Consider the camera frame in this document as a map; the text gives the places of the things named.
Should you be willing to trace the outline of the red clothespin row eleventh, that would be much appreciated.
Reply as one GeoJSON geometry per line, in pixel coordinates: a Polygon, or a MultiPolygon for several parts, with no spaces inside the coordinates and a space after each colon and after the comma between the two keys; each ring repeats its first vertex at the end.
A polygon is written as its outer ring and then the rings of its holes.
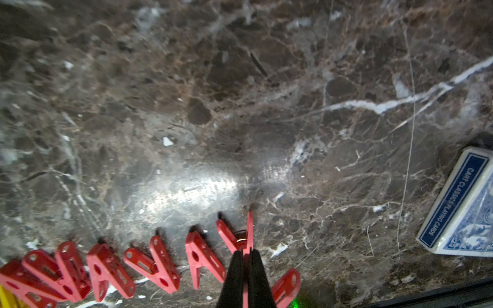
{"type": "Polygon", "coordinates": [[[206,268],[221,283],[225,282],[226,270],[199,232],[189,232],[186,237],[186,254],[193,287],[200,287],[200,269],[206,268]]]}

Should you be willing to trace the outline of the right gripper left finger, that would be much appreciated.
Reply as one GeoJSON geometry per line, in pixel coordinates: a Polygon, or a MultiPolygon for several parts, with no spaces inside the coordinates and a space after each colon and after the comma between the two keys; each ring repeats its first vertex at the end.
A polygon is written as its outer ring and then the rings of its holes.
{"type": "Polygon", "coordinates": [[[216,308],[243,307],[243,276],[243,253],[238,250],[233,253],[216,308]]]}

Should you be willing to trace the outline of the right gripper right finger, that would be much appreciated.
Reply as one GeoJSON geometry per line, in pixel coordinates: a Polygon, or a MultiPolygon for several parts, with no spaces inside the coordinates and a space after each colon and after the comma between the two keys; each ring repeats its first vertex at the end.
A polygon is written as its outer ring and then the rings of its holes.
{"type": "Polygon", "coordinates": [[[258,250],[251,250],[248,278],[249,308],[276,308],[267,275],[258,250]]]}

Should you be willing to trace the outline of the red clothespin row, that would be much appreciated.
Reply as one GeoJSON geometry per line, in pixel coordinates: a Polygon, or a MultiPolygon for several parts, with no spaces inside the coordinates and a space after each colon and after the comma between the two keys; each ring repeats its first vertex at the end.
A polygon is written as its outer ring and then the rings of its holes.
{"type": "MultiPolygon", "coordinates": [[[[216,228],[232,253],[240,250],[243,253],[243,307],[249,307],[248,301],[248,278],[250,251],[254,248],[254,219],[251,212],[248,213],[247,230],[242,237],[233,234],[223,219],[218,219],[216,228]]],[[[299,294],[301,287],[301,276],[298,270],[289,269],[273,286],[270,286],[273,299],[277,307],[289,307],[299,294]]]]}
{"type": "Polygon", "coordinates": [[[151,238],[149,249],[151,257],[136,248],[127,249],[124,253],[124,262],[167,293],[177,292],[181,277],[160,236],[151,238]]]}
{"type": "Polygon", "coordinates": [[[97,302],[103,301],[110,284],[123,298],[130,299],[134,296],[136,292],[134,281],[107,244],[94,245],[87,254],[87,264],[97,302]]]}

